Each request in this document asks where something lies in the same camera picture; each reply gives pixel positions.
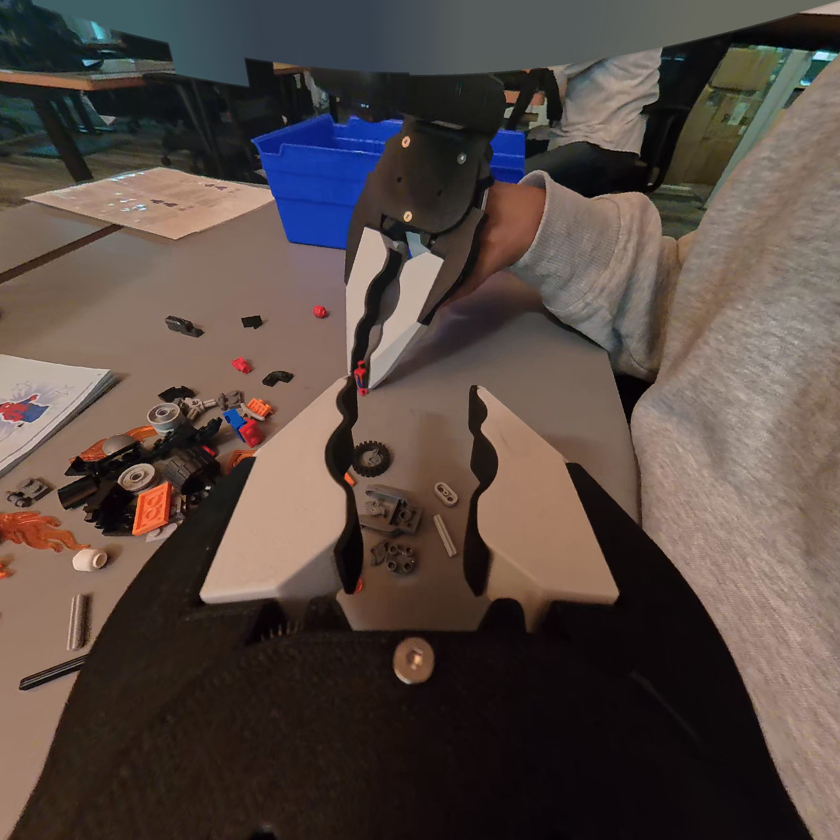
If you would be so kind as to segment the lego instruction booklet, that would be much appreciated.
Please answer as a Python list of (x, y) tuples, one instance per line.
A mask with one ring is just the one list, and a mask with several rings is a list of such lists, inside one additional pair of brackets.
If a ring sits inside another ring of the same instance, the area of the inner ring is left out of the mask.
[(108, 370), (2, 354), (1, 476), (118, 382)]

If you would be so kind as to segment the blue plastic bin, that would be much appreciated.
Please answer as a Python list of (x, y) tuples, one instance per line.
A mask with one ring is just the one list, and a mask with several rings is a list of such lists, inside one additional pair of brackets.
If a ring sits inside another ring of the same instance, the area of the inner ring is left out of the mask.
[(287, 239), (345, 249), (368, 174), (403, 121), (338, 123), (328, 114), (253, 139)]

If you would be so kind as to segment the pile of lego pieces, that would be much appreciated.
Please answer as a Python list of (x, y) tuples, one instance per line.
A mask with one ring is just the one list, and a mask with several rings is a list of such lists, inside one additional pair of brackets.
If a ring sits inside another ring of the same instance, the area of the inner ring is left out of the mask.
[[(384, 478), (363, 478), (352, 469), (356, 502), (374, 484), (404, 491), (423, 510), (419, 536), (391, 537), (414, 553), (386, 558), (376, 568), (373, 547), (382, 532), (363, 529), (365, 567), (352, 595), (339, 591), (336, 606), (356, 631), (462, 631), (475, 624), (472, 595), (460, 560), (449, 558), (432, 523), (445, 504), (434, 485), (466, 488), (458, 434), (459, 397), (396, 385), (359, 396), (353, 445), (391, 455)], [(215, 457), (221, 433), (235, 426), (207, 419), (204, 429), (187, 423), (153, 440), (151, 421), (131, 435), (100, 442), (69, 466), (56, 493), (60, 517), (34, 507), (2, 511), (2, 689), (20, 679), (31, 684), (59, 679), (83, 666), (84, 650), (104, 625), (153, 551), (198, 513), (221, 501), (227, 471), (249, 464), (259, 449), (238, 446)]]

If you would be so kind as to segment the person's right hand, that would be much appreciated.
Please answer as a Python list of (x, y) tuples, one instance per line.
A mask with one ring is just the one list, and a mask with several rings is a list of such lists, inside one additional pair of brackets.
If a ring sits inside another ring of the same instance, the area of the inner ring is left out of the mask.
[(486, 220), (480, 231), (477, 257), (463, 283), (443, 307), (466, 298), (489, 278), (511, 268), (530, 249), (542, 222), (545, 189), (496, 183), (488, 192)]

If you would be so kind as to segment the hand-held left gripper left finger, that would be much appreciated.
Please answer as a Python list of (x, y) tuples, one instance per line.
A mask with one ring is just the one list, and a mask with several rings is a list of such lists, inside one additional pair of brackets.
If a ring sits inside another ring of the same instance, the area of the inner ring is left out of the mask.
[(357, 388), (340, 378), (261, 445), (200, 591), (206, 604), (355, 593), (364, 544), (345, 479)]

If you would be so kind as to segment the wooden top desk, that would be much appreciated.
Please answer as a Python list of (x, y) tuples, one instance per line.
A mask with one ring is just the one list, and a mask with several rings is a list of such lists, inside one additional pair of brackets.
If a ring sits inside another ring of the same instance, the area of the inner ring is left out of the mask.
[(73, 182), (78, 184), (89, 182), (92, 174), (74, 136), (62, 122), (56, 103), (69, 92), (89, 93), (142, 87), (144, 75), (141, 70), (114, 74), (88, 71), (48, 73), (3, 68), (1, 83), (3, 92), (8, 96), (27, 99), (32, 103), (49, 141)]

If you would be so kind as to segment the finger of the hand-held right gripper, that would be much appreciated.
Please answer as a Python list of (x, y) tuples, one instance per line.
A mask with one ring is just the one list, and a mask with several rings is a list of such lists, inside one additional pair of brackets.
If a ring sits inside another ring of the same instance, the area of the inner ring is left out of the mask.
[(368, 361), (374, 348), (372, 334), (383, 322), (383, 299), (399, 277), (403, 251), (382, 232), (364, 227), (345, 284), (346, 360), (351, 375), (358, 363)]
[(433, 289), (443, 259), (426, 251), (410, 258), (398, 278), (398, 296), (381, 327), (378, 344), (371, 352), (367, 388), (377, 388), (392, 373), (403, 353), (425, 330), (422, 312)]

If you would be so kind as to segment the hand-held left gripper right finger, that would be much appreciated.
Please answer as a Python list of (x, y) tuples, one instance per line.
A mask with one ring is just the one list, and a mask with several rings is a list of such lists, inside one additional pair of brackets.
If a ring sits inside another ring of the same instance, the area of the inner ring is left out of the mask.
[(618, 586), (574, 486), (570, 463), (487, 388), (472, 385), (463, 571), (492, 605), (521, 609), (536, 632), (556, 603), (612, 606)]

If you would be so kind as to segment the person's right forearm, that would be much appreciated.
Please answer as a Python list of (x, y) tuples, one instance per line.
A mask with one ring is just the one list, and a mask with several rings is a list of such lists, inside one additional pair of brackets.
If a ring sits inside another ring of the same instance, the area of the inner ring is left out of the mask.
[(641, 193), (587, 198), (542, 171), (520, 185), (542, 189), (545, 202), (512, 273), (558, 320), (601, 346), (615, 373), (653, 382), (694, 235), (663, 235), (657, 207)]

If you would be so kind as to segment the cardboard boxes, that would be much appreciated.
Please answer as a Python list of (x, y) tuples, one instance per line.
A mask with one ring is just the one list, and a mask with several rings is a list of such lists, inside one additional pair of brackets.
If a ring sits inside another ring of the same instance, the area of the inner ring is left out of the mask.
[(719, 181), (788, 55), (767, 46), (728, 50), (689, 113), (665, 185)]

